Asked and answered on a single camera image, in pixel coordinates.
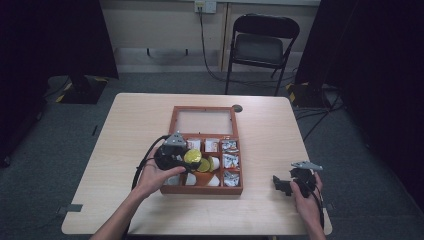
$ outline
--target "hand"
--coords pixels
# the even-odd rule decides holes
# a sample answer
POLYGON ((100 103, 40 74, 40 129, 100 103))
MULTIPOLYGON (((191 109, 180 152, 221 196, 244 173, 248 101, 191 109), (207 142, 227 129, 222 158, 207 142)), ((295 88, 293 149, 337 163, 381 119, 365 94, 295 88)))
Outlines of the hand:
MULTIPOLYGON (((318 173, 315 173, 314 176, 317 181, 314 193, 318 198, 320 198, 320 192, 323 185, 318 173)), ((304 198, 300 192, 299 186, 295 182, 290 182, 290 187, 294 194, 297 212, 300 214, 300 217, 305 223, 311 239, 325 239, 320 223, 320 212, 315 198, 312 194, 309 195, 308 198, 304 198)))
MULTIPOLYGON (((155 152, 156 149, 153 149, 147 159, 153 158, 155 152)), ((141 202, 149 197, 150 194, 156 192, 166 179, 184 171, 184 167, 175 167, 163 171, 156 165, 155 160, 148 160, 143 168, 137 186, 91 239, 120 239, 141 202)))
POLYGON ((147 157, 149 160, 147 160, 144 165, 138 184, 134 189, 139 191, 143 198, 147 198, 150 194, 156 192, 163 185, 166 179, 185 172, 185 168, 182 166, 165 171, 159 169, 153 159, 156 150, 157 148, 154 148, 147 157))

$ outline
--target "yellow object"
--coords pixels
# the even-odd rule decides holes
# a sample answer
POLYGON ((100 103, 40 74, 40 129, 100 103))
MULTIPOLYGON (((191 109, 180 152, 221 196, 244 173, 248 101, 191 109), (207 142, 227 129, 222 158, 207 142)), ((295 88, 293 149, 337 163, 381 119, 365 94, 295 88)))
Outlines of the yellow object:
POLYGON ((184 162, 192 163, 192 162, 200 162, 202 158, 202 153, 197 149, 190 149, 184 155, 184 162))
POLYGON ((197 168, 199 172, 208 172, 211 168, 211 165, 208 160, 205 158, 200 159, 200 166, 197 168))

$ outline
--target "black chair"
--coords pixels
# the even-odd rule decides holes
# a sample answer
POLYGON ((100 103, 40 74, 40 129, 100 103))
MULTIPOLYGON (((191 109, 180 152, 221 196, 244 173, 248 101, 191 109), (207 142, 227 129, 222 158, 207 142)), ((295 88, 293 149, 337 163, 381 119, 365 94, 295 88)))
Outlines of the black chair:
POLYGON ((299 31, 299 25, 286 17, 250 13, 237 18, 231 39, 225 94, 228 93, 232 65, 237 63, 273 68, 271 78, 278 69, 281 69, 274 93, 274 96, 277 96, 291 47, 299 31), (282 39, 290 41, 285 51, 282 39))

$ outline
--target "black cable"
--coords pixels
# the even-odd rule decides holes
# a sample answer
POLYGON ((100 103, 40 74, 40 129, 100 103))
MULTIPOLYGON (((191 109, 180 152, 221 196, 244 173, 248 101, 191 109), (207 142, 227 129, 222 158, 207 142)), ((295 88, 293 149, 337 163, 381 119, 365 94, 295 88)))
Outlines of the black cable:
POLYGON ((55 93, 59 92, 59 90, 61 90, 61 89, 62 89, 62 88, 66 85, 66 83, 68 83, 68 81, 69 81, 69 76, 66 78, 66 81, 62 84, 62 86, 60 86, 58 89, 54 90, 54 91, 53 91, 53 92, 51 92, 51 93, 47 93, 46 95, 44 95, 44 96, 43 96, 43 98, 50 97, 51 95, 53 95, 53 94, 55 94, 55 93))
MULTIPOLYGON (((202 14, 202 8, 201 7, 198 7, 197 8, 197 10, 198 10, 198 14, 199 14, 199 19, 200 19, 200 28, 201 28, 201 40, 202 40, 202 52, 203 52, 203 60, 204 60, 204 62, 205 62, 205 67, 206 67, 206 70, 207 70, 207 72, 209 73, 209 75, 213 78, 213 79, 215 79, 215 80, 218 80, 218 81, 220 81, 220 82, 226 82, 227 81, 227 79, 223 79, 223 78, 220 78, 220 77, 218 77, 218 76, 216 76, 211 70, 210 70, 210 68, 209 68, 209 65, 208 65, 208 63, 207 63, 207 61, 206 61, 206 50, 205 50, 205 38, 204 38, 204 34, 203 34, 203 14, 202 14)), ((281 81, 286 81, 286 80, 289 80, 289 79, 292 79, 292 78, 294 78, 294 74, 292 74, 292 76, 290 76, 290 77, 287 77, 287 78, 283 78, 281 81)), ((263 88, 275 88, 275 86, 270 86, 270 85, 266 85, 266 84, 261 84, 261 83, 264 83, 264 82, 278 82, 278 81, 276 81, 276 80, 270 80, 270 81, 252 81, 252 82, 246 82, 246 81, 238 81, 238 80, 231 80, 231 82, 234 82, 234 83, 239 83, 239 84, 243 84, 243 85, 246 85, 246 86, 253 86, 253 87, 263 87, 263 88)))
MULTIPOLYGON (((306 134, 306 136, 303 138, 303 141, 306 141, 306 139, 309 137, 309 135, 312 133, 312 131, 318 126, 318 124, 326 117, 326 116, 328 116, 329 114, 330 114, 330 112, 332 112, 332 111, 336 111, 336 110, 338 110, 338 109, 340 109, 341 107, 343 107, 343 104, 342 105, 340 105, 339 107, 337 107, 336 109, 334 108, 335 107, 335 105, 336 105, 336 103, 337 103, 337 101, 338 101, 338 99, 340 98, 340 92, 337 94, 337 97, 336 97, 336 99, 334 100, 334 102, 333 102, 333 104, 331 105, 331 107, 330 107, 330 109, 328 110, 328 111, 326 111, 326 112, 320 112, 320 113, 314 113, 314 114, 310 114, 310 115, 307 115, 308 117, 309 116, 314 116, 314 115, 319 115, 319 114, 324 114, 324 116, 322 116, 319 120, 318 120, 318 122, 317 123, 315 123, 315 125, 311 128, 311 130, 309 130, 309 132, 306 134)), ((302 117, 298 117, 296 120, 299 120, 299 119, 301 119, 301 118, 304 118, 304 117, 307 117, 307 116, 302 116, 302 117)))
POLYGON ((329 114, 329 112, 326 112, 324 116, 322 116, 317 123, 315 123, 315 125, 311 128, 311 130, 309 130, 309 132, 306 134, 306 136, 303 138, 303 141, 306 141, 306 139, 309 137, 309 135, 312 133, 312 131, 314 131, 314 129, 318 126, 318 124, 325 118, 327 117, 329 114))

